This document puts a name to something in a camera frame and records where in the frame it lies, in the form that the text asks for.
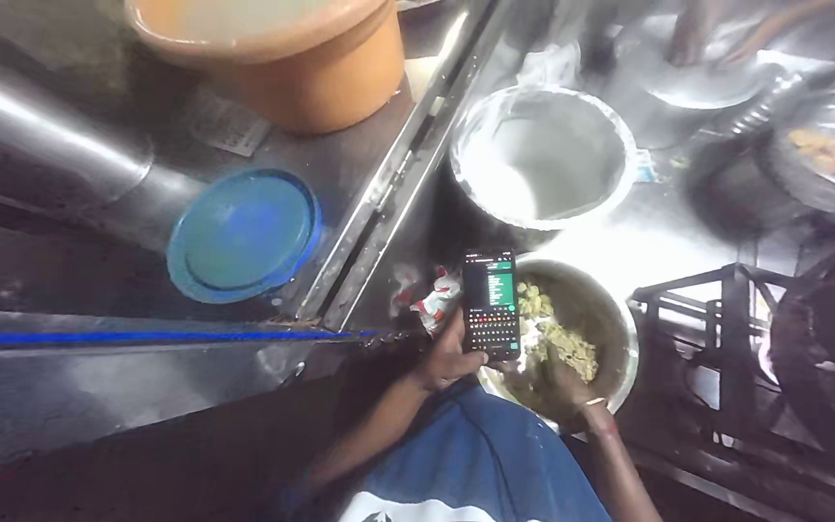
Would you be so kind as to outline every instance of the orange bucket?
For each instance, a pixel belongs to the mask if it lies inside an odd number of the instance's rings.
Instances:
[[[404,51],[393,0],[257,4],[222,13],[226,0],[127,0],[127,13],[163,59],[209,73],[291,132],[354,125],[399,88]]]

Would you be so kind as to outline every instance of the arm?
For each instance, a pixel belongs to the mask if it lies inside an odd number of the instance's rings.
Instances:
[[[611,518],[617,522],[662,522],[604,402],[583,407],[582,414],[597,464],[597,494]]]
[[[481,352],[463,353],[466,327],[462,309],[452,315],[428,356],[393,383],[365,420],[308,470],[309,492],[316,492],[398,442],[427,397],[475,373],[488,361],[488,355]]]
[[[801,0],[794,6],[766,18],[749,38],[724,57],[724,62],[738,63],[750,58],[785,28],[829,6],[835,6],[835,0]]]
[[[695,65],[702,60],[704,47],[721,16],[722,0],[689,0],[678,15],[676,29],[669,42],[667,61],[677,67]]]
[[[595,394],[567,364],[549,351],[545,375],[552,396],[566,409],[578,410],[588,424],[588,448],[594,453],[598,473],[597,494],[616,522],[662,522],[640,475],[617,433],[614,416],[603,398]]]

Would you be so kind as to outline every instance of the blue t-shirt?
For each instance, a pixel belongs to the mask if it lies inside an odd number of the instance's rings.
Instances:
[[[471,386],[366,477],[341,522],[609,522],[582,469],[536,415]]]

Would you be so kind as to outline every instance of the wrist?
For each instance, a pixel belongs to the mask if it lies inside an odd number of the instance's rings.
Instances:
[[[605,407],[604,402],[586,404],[580,409],[588,424],[588,431],[595,435],[614,435],[617,433],[617,422],[614,415]]]
[[[416,397],[420,397],[421,400],[430,397],[435,391],[432,379],[418,371],[405,374],[398,380],[398,384],[414,393]]]

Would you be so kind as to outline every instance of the food mixture in bowl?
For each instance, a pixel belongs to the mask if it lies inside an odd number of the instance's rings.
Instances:
[[[505,379],[507,389],[518,402],[550,417],[543,401],[541,366],[547,363],[550,346],[556,347],[560,360],[572,366],[586,383],[595,379],[597,361],[595,346],[556,319],[553,300],[531,279],[518,283],[518,311],[520,312],[520,347],[523,354],[518,373]]]

